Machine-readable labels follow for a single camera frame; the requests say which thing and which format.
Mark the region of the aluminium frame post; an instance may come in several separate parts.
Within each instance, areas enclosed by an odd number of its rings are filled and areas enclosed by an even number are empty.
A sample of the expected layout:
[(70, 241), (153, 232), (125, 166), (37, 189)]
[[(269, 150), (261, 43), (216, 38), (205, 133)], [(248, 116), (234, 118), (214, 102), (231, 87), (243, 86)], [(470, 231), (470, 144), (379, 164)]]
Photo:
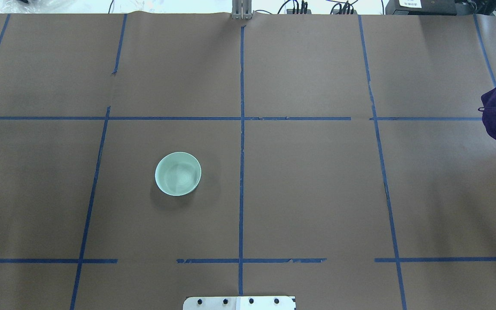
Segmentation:
[(252, 18), (252, 0), (232, 0), (233, 20), (250, 20)]

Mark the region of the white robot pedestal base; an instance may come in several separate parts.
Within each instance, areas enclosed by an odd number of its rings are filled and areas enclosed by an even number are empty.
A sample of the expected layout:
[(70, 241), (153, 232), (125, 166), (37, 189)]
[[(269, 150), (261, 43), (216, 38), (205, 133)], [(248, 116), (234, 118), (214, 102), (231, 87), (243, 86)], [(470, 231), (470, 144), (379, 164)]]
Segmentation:
[(183, 310), (295, 310), (291, 296), (202, 296), (183, 302)]

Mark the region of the light green bowl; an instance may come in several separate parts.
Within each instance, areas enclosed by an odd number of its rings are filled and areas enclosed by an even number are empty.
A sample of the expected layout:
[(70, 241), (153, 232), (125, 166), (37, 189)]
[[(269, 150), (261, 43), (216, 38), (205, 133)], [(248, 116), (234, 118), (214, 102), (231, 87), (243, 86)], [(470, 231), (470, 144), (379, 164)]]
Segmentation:
[(202, 168), (198, 159), (187, 152), (173, 152), (164, 156), (154, 171), (157, 187), (169, 196), (183, 196), (199, 185)]

